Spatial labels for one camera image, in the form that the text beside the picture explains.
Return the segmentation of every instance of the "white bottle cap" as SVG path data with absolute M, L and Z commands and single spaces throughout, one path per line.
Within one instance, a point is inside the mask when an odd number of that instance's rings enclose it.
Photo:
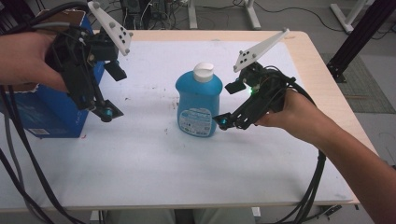
M 212 63 L 198 63 L 194 67 L 194 79 L 198 82 L 208 82 L 212 80 L 214 67 Z

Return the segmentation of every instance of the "cable connector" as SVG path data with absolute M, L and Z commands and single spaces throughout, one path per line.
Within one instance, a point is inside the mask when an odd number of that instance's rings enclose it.
M 325 213 L 325 215 L 327 216 L 327 219 L 330 220 L 330 216 L 331 216 L 332 214 L 336 213 L 336 212 L 337 212 L 338 210 L 340 210 L 342 207 L 343 207 L 343 206 L 341 206 L 341 205 L 336 205 L 336 206 L 333 206 L 332 208 L 330 208 L 330 209 Z

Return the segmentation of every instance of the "white fiducial marker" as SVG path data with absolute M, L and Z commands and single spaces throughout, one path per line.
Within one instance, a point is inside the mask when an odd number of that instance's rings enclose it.
M 245 51 L 239 51 L 239 57 L 235 65 L 233 66 L 233 71 L 236 73 L 259 60 L 264 53 L 271 49 L 288 33 L 289 29 L 285 28 L 283 31 L 271 36 L 270 38 L 260 42 L 259 44 L 251 47 L 250 49 L 247 49 Z
M 111 40 L 113 40 L 114 44 L 116 44 L 122 55 L 126 56 L 130 52 L 129 46 L 131 45 L 132 33 L 129 33 L 125 27 L 121 26 L 103 11 L 100 8 L 100 3 L 91 1 L 88 3 L 88 7 L 105 29 L 106 33 L 110 36 Z

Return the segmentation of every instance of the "bottle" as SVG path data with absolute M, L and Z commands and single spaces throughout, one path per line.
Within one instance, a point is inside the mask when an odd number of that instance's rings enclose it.
M 216 130 L 212 119 L 219 114 L 221 80 L 213 74 L 214 65 L 198 63 L 193 71 L 176 82 L 180 94 L 177 123 L 181 131 L 197 137 L 210 137 Z

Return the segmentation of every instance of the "cardboard box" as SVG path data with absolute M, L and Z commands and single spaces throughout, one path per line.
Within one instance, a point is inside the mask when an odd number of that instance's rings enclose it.
M 69 21 L 91 30 L 84 11 L 67 11 L 50 18 L 49 21 Z M 100 82 L 104 73 L 104 62 L 94 67 L 94 75 Z M 44 85 L 15 86 L 17 107 L 23 128 L 39 138 L 79 137 L 88 116 L 88 111 L 78 110 L 65 92 Z

